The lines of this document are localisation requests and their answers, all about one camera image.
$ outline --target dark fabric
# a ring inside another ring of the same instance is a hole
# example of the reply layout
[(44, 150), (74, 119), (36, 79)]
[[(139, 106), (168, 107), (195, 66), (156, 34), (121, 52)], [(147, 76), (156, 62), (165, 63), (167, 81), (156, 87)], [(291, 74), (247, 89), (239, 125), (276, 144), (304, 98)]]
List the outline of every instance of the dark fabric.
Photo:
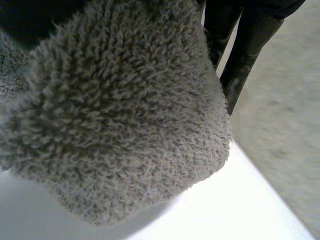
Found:
[(244, 8), (256, 9), (262, 14), (284, 19), (293, 14), (306, 0), (228, 0)]

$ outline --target black leather boot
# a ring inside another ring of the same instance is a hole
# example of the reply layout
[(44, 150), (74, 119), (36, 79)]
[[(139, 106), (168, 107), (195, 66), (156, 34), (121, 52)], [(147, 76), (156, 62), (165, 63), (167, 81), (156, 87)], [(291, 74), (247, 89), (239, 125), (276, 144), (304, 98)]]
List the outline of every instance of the black leather boot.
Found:
[(283, 19), (275, 19), (254, 10), (244, 9), (231, 54), (220, 77), (229, 115), (234, 110), (240, 92), (263, 46), (283, 22)]
[(207, 31), (206, 39), (210, 60), (215, 70), (217, 70), (242, 10), (242, 7), (228, 3), (227, 0), (206, 1), (204, 29)]

